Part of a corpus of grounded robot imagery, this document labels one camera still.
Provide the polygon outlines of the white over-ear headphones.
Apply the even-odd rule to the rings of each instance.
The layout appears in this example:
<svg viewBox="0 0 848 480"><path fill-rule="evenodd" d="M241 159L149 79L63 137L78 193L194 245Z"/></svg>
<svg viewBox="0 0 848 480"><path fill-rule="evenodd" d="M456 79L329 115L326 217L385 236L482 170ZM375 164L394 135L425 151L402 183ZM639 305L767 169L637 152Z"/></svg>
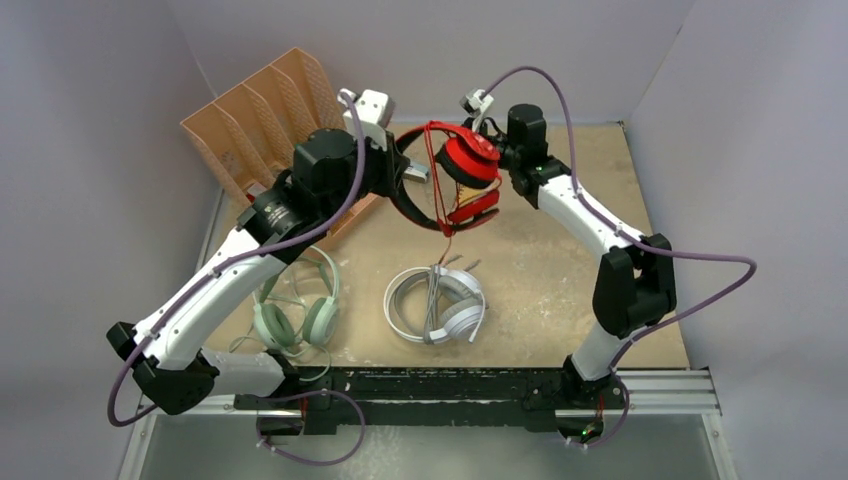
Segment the white over-ear headphones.
<svg viewBox="0 0 848 480"><path fill-rule="evenodd" d="M419 329L412 327L403 313L403 302L416 286L426 288L425 320ZM472 343L484 322L488 301L481 282L470 268L453 269L435 264L398 273L384 292L382 308L389 327L408 342Z"/></svg>

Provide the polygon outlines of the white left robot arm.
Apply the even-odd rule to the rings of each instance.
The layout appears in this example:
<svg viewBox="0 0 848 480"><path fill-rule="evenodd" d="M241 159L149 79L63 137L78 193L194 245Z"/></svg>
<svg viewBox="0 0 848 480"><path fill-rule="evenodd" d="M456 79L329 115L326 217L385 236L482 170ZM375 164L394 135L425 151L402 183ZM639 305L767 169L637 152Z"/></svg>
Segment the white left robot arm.
<svg viewBox="0 0 848 480"><path fill-rule="evenodd" d="M118 322L107 339L142 393L167 414L209 396L254 395L292 405L298 373L277 350L236 354L205 342L271 277L321 240L353 203L395 193L409 164L392 133L379 146L344 130L320 129L294 148L293 164L238 217L219 251L177 294L144 320Z"/></svg>

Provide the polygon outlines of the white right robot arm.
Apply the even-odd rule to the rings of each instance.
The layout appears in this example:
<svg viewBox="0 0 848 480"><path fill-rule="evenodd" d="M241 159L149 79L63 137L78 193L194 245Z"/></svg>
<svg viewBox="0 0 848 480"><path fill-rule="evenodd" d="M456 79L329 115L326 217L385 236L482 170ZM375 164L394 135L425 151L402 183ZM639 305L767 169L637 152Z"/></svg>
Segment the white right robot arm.
<svg viewBox="0 0 848 480"><path fill-rule="evenodd" d="M636 333L655 326L677 306L670 241L643 235L586 193L564 162L548 152L540 107L517 104L504 132L491 136L514 191L565 227L593 253L598 271L592 295L596 319L579 348L563 363L561 392L576 407L596 399L611 382L614 357ZM643 251L638 242L651 248Z"/></svg>

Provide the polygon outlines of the red black headphones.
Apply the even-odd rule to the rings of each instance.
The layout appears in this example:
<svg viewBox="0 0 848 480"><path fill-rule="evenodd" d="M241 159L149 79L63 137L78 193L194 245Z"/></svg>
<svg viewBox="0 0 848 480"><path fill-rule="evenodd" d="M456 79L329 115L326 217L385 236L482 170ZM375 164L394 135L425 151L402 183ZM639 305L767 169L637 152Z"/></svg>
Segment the red black headphones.
<svg viewBox="0 0 848 480"><path fill-rule="evenodd" d="M480 194L470 201L458 203L450 212L440 204L436 216L430 218L400 185L391 198L393 206L413 224L439 231L447 238L493 218L498 213L501 182L501 154L493 143L467 127L430 121L399 136L395 141L397 152L403 155L419 137L425 139L431 166L440 165L456 184L478 190Z"/></svg>

